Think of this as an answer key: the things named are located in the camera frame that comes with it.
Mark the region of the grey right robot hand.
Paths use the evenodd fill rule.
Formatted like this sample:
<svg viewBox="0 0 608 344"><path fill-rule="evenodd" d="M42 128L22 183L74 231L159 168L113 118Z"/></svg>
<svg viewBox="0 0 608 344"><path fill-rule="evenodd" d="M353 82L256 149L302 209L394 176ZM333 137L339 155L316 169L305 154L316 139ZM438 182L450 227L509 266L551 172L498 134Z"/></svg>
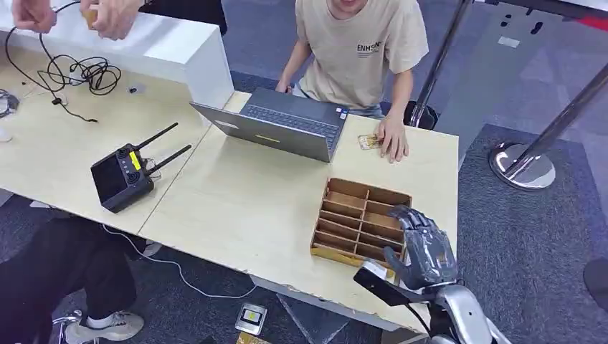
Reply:
<svg viewBox="0 0 608 344"><path fill-rule="evenodd" d="M384 259L410 290L453 283L458 268L450 240L433 219L406 205L394 206L388 215L398 220L406 244L406 257L398 258L384 247Z"/></svg>

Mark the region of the person's left hand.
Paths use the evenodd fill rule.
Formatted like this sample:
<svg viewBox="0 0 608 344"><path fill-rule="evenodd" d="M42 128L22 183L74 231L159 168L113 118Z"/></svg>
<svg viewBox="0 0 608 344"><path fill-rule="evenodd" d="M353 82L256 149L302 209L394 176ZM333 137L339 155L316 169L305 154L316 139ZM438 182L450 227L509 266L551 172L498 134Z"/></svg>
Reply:
<svg viewBox="0 0 608 344"><path fill-rule="evenodd" d="M101 38L125 39L133 27L142 0L100 0L81 1L80 12L90 30Z"/></svg>
<svg viewBox="0 0 608 344"><path fill-rule="evenodd" d="M379 123L376 136L380 142L381 157L387 158L388 162L400 162L409 155L402 116L387 115Z"/></svg>

